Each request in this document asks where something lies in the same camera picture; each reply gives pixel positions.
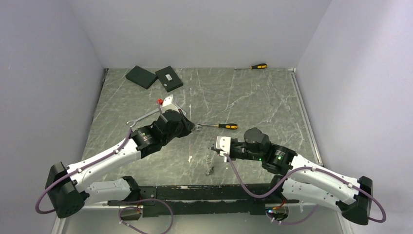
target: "green marble table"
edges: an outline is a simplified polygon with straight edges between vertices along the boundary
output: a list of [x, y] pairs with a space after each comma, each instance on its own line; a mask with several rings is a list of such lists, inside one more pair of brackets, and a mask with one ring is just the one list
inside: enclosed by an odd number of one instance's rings
[[[303, 119], [298, 94], [287, 69], [234, 70], [233, 68], [175, 69], [184, 83], [170, 93], [156, 81], [148, 90], [125, 79], [130, 69], [110, 69], [103, 84], [83, 159], [115, 145], [128, 130], [126, 122], [156, 108], [156, 100], [170, 94], [194, 123], [239, 124], [239, 130], [203, 127], [187, 137], [176, 138], [161, 151], [108, 173], [102, 181], [133, 176], [139, 185], [187, 185], [238, 183], [229, 164], [209, 150], [211, 136], [237, 137], [258, 127], [273, 143], [297, 151], [317, 162]], [[156, 115], [135, 127], [149, 125]], [[207, 176], [207, 156], [214, 167]], [[272, 174], [258, 161], [237, 160], [245, 183], [268, 183]]]

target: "wrench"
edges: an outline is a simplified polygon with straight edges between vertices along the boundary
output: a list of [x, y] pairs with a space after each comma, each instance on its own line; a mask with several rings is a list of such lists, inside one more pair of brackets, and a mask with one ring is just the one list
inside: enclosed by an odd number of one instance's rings
[[[179, 109], [182, 110], [182, 113], [183, 113], [185, 116], [187, 115], [187, 113], [186, 113], [180, 106], [178, 106], [178, 105], [176, 105], [176, 106], [177, 106]], [[146, 117], [148, 117], [148, 116], [150, 116], [150, 115], [155, 114], [156, 112], [159, 112], [159, 109], [155, 109], [155, 110], [153, 110], [153, 111], [150, 111], [150, 112], [144, 114], [143, 116], [141, 116], [141, 117], [139, 117], [139, 118], [131, 119], [131, 120], [129, 120], [128, 122], [126, 122], [126, 124], [128, 124], [129, 127], [133, 127], [133, 126], [136, 125], [137, 122], [143, 120], [144, 118], [146, 118]]]

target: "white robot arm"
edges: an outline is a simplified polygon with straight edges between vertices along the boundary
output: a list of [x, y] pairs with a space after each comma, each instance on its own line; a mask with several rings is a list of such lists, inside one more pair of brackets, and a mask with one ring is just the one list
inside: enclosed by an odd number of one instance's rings
[[[36, 204], [40, 214], [56, 212], [65, 218], [79, 211], [85, 204], [108, 200], [130, 200], [140, 198], [140, 190], [131, 176], [115, 181], [95, 182], [111, 170], [142, 159], [161, 150], [175, 137], [189, 135], [195, 124], [171, 95], [163, 100], [160, 116], [151, 125], [129, 131], [125, 139], [113, 147], [78, 163], [64, 166], [62, 163], [50, 168], [46, 190]], [[41, 199], [48, 195], [54, 209], [41, 211]]]
[[371, 179], [365, 176], [356, 179], [325, 169], [293, 150], [271, 143], [268, 135], [257, 128], [245, 132], [244, 142], [218, 136], [211, 149], [223, 156], [225, 162], [229, 161], [235, 172], [232, 161], [246, 159], [261, 161], [262, 167], [275, 175], [271, 184], [278, 186], [263, 195], [255, 195], [243, 186], [236, 172], [237, 179], [252, 197], [276, 195], [282, 200], [315, 203], [341, 212], [349, 221], [361, 225], [367, 225], [372, 220], [369, 218], [371, 202], [376, 200], [372, 197]]

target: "black box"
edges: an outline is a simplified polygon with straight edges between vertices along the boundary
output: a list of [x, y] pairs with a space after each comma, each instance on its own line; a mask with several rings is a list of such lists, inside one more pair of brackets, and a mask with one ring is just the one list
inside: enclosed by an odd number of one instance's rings
[[184, 85], [170, 66], [156, 71], [155, 74], [168, 93]]
[[150, 71], [135, 66], [130, 72], [126, 74], [126, 79], [145, 89], [149, 89], [149, 87], [156, 81], [156, 79], [158, 79], [158, 77], [156, 77], [156, 75]]

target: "purple cable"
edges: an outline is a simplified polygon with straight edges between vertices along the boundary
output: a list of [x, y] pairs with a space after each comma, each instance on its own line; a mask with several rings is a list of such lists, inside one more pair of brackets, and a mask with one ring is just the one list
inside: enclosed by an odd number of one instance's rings
[[[313, 210], [312, 210], [305, 218], [303, 218], [303, 219], [300, 220], [300, 221], [296, 221], [296, 222], [282, 222], [282, 221], [278, 221], [278, 223], [279, 223], [280, 225], [296, 225], [296, 224], [300, 224], [300, 223], [306, 221], [309, 217], [311, 217], [311, 216], [316, 212], [316, 210], [318, 210], [319, 207], [320, 207], [319, 205], [316, 205], [316, 206], [313, 208]], [[266, 213], [266, 215], [267, 215], [267, 217], [272, 221], [272, 218], [268, 215], [268, 213]]]
[[[164, 205], [167, 207], [167, 209], [168, 209], [169, 212], [170, 212], [170, 224], [169, 224], [169, 227], [168, 227], [163, 233], [161, 233], [161, 234], [165, 234], [165, 233], [169, 232], [170, 229], [171, 229], [171, 227], [172, 227], [172, 224], [173, 224], [173, 212], [172, 212], [172, 208], [171, 208], [166, 202], [164, 202], [164, 201], [162, 201], [162, 200], [159, 200], [159, 199], [156, 199], [156, 198], [148, 198], [148, 199], [142, 199], [142, 200], [139, 200], [139, 201], [128, 201], [127, 203], [133, 203], [133, 204], [135, 204], [135, 203], [145, 202], [145, 201], [157, 201], [157, 202], [160, 202], [160, 203], [164, 204]], [[119, 211], [119, 215], [118, 215], [118, 218], [119, 218], [120, 223], [122, 223], [122, 224], [125, 225], [125, 226], [128, 226], [128, 227], [132, 228], [133, 230], [135, 230], [135, 231], [137, 231], [137, 232], [139, 232], [139, 233], [141, 233], [141, 234], [148, 234], [148, 233], [146, 233], [146, 232], [144, 232], [144, 231], [141, 231], [141, 230], [137, 229], [136, 227], [134, 227], [134, 226], [132, 226], [132, 225], [130, 225], [130, 224], [128, 224], [127, 222], [125, 222], [125, 221], [122, 220], [122, 218], [120, 217], [120, 215], [121, 215], [122, 212], [125, 211], [125, 210], [139, 210], [139, 208], [134, 207], [134, 206], [128, 206], [128, 207], [125, 207], [125, 208], [123, 208], [122, 210], [120, 210], [120, 211]]]
[[[313, 169], [312, 167], [298, 167], [298, 168], [295, 168], [295, 169], [289, 171], [270, 191], [268, 191], [267, 193], [265, 193], [265, 194], [263, 194], [263, 195], [257, 195], [257, 194], [253, 194], [250, 190], [248, 190], [248, 188], [247, 188], [247, 187], [245, 186], [245, 184], [243, 183], [240, 175], [238, 174], [237, 169], [235, 168], [234, 162], [231, 160], [231, 158], [229, 157], [228, 154], [225, 154], [225, 156], [226, 156], [226, 158], [228, 158], [228, 161], [229, 161], [229, 163], [231, 164], [232, 170], [234, 170], [235, 176], [237, 177], [238, 181], [240, 182], [241, 187], [245, 190], [245, 192], [246, 192], [247, 194], [249, 194], [251, 197], [255, 197], [255, 198], [265, 198], [265, 197], [269, 196], [269, 195], [272, 194], [286, 179], [288, 179], [288, 177], [290, 177], [293, 173], [295, 173], [295, 172], [297, 172], [297, 171], [300, 171], [300, 170], [312, 170], [312, 169]], [[333, 173], [331, 173], [331, 172], [325, 171], [325, 170], [320, 169], [320, 168], [316, 168], [316, 171], [325, 173], [325, 174], [327, 174], [327, 175], [329, 175], [329, 176], [331, 176], [331, 177], [339, 180], [340, 182], [342, 182], [342, 183], [345, 184], [345, 185], [349, 185], [349, 184], [350, 184], [350, 182], [348, 182], [348, 181], [340, 178], [339, 176], [337, 176], [337, 175], [335, 175], [335, 174], [333, 174]], [[379, 219], [375, 219], [375, 218], [369, 217], [369, 220], [371, 220], [371, 221], [373, 221], [373, 222], [377, 222], [377, 223], [383, 223], [383, 222], [385, 222], [385, 221], [386, 221], [386, 218], [387, 218], [387, 217], [386, 217], [386, 212], [384, 211], [384, 208], [383, 208], [383, 206], [379, 203], [379, 201], [377, 201], [373, 196], [371, 196], [370, 194], [368, 194], [366, 191], [362, 190], [361, 188], [358, 188], [358, 187], [355, 187], [355, 186], [352, 187], [352, 188], [353, 188], [353, 189], [356, 189], [357, 191], [359, 191], [360, 193], [364, 194], [366, 197], [368, 197], [369, 199], [371, 199], [371, 200], [378, 206], [378, 208], [380, 209], [381, 214], [383, 215], [382, 219], [379, 220]]]
[[[109, 158], [110, 156], [115, 155], [115, 154], [116, 154], [116, 151], [119, 151], [120, 149], [122, 149], [122, 148], [128, 143], [129, 137], [131, 136], [131, 133], [132, 133], [132, 128], [129, 128], [129, 131], [128, 131], [128, 134], [127, 134], [126, 137], [125, 137], [125, 140], [122, 142], [122, 144], [120, 144], [120, 146], [119, 146], [116, 150], [110, 152], [109, 154], [101, 157], [100, 159], [98, 159], [98, 160], [96, 160], [96, 161], [93, 161], [93, 162], [91, 162], [91, 163], [89, 163], [89, 164], [84, 165], [83, 167], [80, 167], [80, 169], [81, 169], [81, 170], [84, 170], [84, 169], [86, 169], [86, 168], [88, 168], [88, 167], [90, 167], [90, 166], [93, 166], [93, 165], [95, 165], [95, 164], [97, 164], [97, 163], [100, 163], [101, 161]], [[36, 202], [36, 206], [35, 206], [36, 212], [39, 213], [39, 214], [42, 214], [42, 215], [44, 215], [44, 214], [49, 214], [49, 213], [51, 213], [51, 212], [54, 212], [54, 211], [55, 211], [54, 209], [48, 210], [48, 211], [42, 211], [42, 210], [40, 210], [40, 207], [39, 207], [39, 206], [40, 206], [41, 200], [42, 200], [42, 199], [44, 198], [44, 196], [46, 196], [46, 194], [47, 194], [52, 188], [54, 188], [58, 183], [64, 181], [65, 179], [73, 176], [73, 175], [76, 174], [76, 173], [78, 173], [78, 171], [77, 171], [77, 170], [74, 170], [74, 171], [72, 171], [72, 172], [64, 175], [62, 178], [56, 180], [56, 181], [53, 182], [51, 185], [49, 185], [49, 187], [47, 187], [47, 188], [44, 190], [44, 192], [40, 195], [40, 197], [38, 198], [38, 200], [37, 200], [37, 202]]]

